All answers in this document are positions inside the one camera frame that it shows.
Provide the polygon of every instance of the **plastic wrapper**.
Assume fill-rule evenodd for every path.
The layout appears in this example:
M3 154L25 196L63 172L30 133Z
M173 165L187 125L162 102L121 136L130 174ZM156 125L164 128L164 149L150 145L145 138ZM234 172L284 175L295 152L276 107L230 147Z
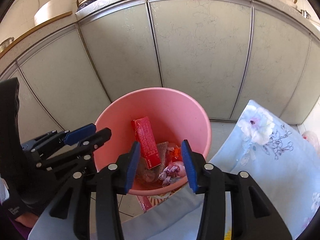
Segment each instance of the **plastic wrapper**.
M162 187L171 185L186 175L186 170L183 162L172 162L159 174L159 179L162 180Z
M318 156L320 156L319 139L318 139L318 136L316 135L316 133L314 133L312 131L305 131L302 134L302 137L305 140L307 140L316 149Z
M168 166L170 162L182 162L181 148L175 143L168 143L167 153L165 157L165 166Z
M165 159L166 159L166 152L167 152L168 142L158 143L157 149L159 152L159 156L161 159L161 164L148 170L147 168L147 161L145 158L140 157L140 161L138 163L137 168L137 179L140 182L156 182L159 178L159 174L164 170L165 168Z

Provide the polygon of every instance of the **candy wrapper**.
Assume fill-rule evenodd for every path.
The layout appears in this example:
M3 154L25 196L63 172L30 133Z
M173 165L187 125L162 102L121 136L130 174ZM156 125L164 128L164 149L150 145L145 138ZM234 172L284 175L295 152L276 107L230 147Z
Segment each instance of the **candy wrapper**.
M171 185L186 175L183 162L172 162L159 174L159 179L162 180L162 187Z
M183 162L181 156L181 148L175 143L168 143L167 153L165 157L165 166L168 166L172 162Z

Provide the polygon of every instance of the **white container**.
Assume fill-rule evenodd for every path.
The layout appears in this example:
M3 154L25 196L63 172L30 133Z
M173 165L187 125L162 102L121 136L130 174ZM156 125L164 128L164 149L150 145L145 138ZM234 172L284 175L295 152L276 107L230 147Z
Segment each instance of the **white container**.
M35 14L35 26L70 11L72 11L72 0L50 0Z

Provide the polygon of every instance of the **trash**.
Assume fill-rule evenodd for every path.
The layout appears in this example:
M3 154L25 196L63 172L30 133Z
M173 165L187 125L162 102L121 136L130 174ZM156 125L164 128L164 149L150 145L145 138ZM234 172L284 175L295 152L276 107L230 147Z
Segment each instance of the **trash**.
M156 182L159 178L159 174L164 170L165 168L165 157L167 152L168 142L158 143L157 149L160 155L161 164L152 168L148 169L148 164L145 158L140 157L140 161L138 163L137 167L137 175L140 176L140 178L148 183Z
M183 162L172 162L159 174L159 179L162 180L162 187L171 185L186 175L186 170Z
M147 116L131 121L136 140L141 144L141 157L147 161L148 169L161 164L151 124Z
M305 131L302 134L302 137L307 140L315 149L318 156L320 156L320 145L319 139L315 132L313 131Z

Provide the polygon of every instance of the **metal screw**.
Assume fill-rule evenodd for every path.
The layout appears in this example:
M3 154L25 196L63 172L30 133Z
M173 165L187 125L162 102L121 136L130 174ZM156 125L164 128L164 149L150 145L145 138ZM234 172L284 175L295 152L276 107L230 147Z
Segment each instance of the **metal screw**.
M118 168L118 165L115 164L115 163L111 163L108 165L108 169L111 170L111 171L114 171Z
M246 171L241 171L241 172L240 172L240 176L241 176L242 178L247 178L247 177L249 177L249 174L248 174Z
M77 171L77 172L75 172L75 173L73 174L73 177L74 177L75 179L79 179L79 178L81 178L81 176L82 176L82 173L79 172L79 171Z
M204 168L206 169L206 170L208 170L208 171L210 171L210 170L213 170L213 165L211 164L211 163L206 163L205 165L204 165Z

